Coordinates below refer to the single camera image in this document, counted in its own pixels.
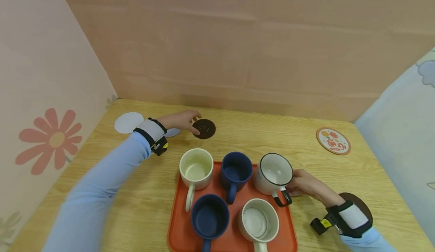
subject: orange tray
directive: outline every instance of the orange tray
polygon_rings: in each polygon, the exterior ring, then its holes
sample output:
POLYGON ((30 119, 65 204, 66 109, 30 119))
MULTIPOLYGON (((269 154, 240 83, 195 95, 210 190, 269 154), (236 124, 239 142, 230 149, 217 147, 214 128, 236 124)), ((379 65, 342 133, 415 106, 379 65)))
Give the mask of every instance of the orange tray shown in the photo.
MULTIPOLYGON (((215 161, 213 166, 213 177, 210 184, 200 191, 195 191, 194 203, 198 198, 205 194, 216 194, 225 200, 226 191, 221 188, 219 183, 219 173, 221 163, 215 161)), ((195 234, 191 223, 191 213, 186 212, 186 187, 178 177, 177 190, 175 191, 174 204, 172 206, 171 221, 168 230, 168 246, 174 252, 197 252, 201 251, 202 239, 195 234)), ((234 204, 228 205, 230 210, 230 224, 224 234, 211 241, 211 251, 213 252, 254 252, 254 245, 246 240, 240 233, 237 225, 237 215, 243 205, 252 198, 261 198, 274 206, 279 218, 279 232, 276 238, 267 244, 269 252, 298 251, 298 241, 296 239, 295 227, 293 226, 292 215, 289 207, 278 207, 271 195, 263 195, 255 189, 252 178, 236 195, 234 204)))

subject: mug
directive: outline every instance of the mug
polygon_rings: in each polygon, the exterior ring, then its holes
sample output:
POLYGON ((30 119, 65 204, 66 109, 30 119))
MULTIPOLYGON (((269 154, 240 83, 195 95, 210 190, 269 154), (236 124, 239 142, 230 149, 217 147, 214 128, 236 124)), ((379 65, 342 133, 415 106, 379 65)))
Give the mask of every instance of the mug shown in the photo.
POLYGON ((192 208, 191 222, 195 233, 203 239, 202 252, 209 252, 211 241, 219 238, 230 223, 230 210, 217 195, 203 195, 192 208))
POLYGON ((261 158, 260 163, 254 173, 254 186, 265 195, 272 195, 275 202, 280 207, 285 207, 292 203, 292 198, 286 190, 286 185, 293 178, 293 168, 283 156, 269 153, 261 158), (281 191, 286 200, 281 203, 278 192, 281 191))
POLYGON ((249 200, 239 212, 238 226, 243 237, 254 243, 255 252, 267 252, 267 243, 278 234, 278 214, 266 200, 249 200))
POLYGON ((252 162, 245 154, 231 152, 224 157, 219 180, 227 191, 228 204, 234 203, 236 193, 246 185, 252 176, 252 171, 252 162))
POLYGON ((180 175, 184 184, 189 187, 186 212, 191 209, 195 190, 204 189, 210 183, 212 171, 213 158, 204 149, 190 149, 181 157, 180 175))

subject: hand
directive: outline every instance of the hand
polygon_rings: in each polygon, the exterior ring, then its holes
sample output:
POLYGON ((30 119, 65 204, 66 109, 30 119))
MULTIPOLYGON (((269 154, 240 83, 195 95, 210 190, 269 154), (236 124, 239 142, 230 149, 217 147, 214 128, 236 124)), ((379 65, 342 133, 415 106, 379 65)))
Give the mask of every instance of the hand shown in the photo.
POLYGON ((340 206, 346 201, 305 170, 293 170, 293 179, 287 186, 290 196, 310 195, 325 207, 340 206))
POLYGON ((177 128, 189 130, 193 134, 199 135, 198 129, 192 126, 192 120, 196 121, 201 118, 201 114, 196 110, 185 110, 178 113, 158 117, 159 121, 166 129, 177 128))

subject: white mug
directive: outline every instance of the white mug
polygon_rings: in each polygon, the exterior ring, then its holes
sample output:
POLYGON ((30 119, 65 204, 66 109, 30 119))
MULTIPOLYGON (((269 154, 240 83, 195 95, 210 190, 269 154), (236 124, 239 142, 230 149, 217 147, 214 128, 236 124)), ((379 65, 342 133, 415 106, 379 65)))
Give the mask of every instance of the white mug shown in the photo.
POLYGON ((246 240, 254 243, 255 252, 267 252, 267 243, 278 234, 278 214, 266 200, 249 200, 238 215, 239 230, 246 240))
POLYGON ((204 189, 210 183, 212 171, 213 158, 204 149, 190 149, 181 157, 181 179, 189 187, 186 197, 186 212, 189 212, 192 207, 195 190, 204 189))
POLYGON ((280 207, 285 207, 292 203, 286 185, 293 178, 293 168, 283 156, 275 153, 269 153, 261 158, 257 169, 254 172, 254 185, 257 190, 265 195, 272 195, 275 202, 280 207), (281 191, 286 200, 281 203, 278 192, 281 191))

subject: black mug handle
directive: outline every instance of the black mug handle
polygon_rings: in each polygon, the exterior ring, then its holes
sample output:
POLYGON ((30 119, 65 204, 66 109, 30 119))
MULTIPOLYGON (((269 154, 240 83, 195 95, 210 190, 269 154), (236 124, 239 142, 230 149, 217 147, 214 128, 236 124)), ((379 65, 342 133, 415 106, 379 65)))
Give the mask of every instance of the black mug handle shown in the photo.
POLYGON ((283 204, 281 202, 281 199, 278 197, 278 194, 276 194, 276 197, 273 197, 275 199, 275 202, 278 204, 278 207, 285 207, 292 203, 292 198, 288 194, 287 190, 281 191, 285 198, 285 203, 283 204))

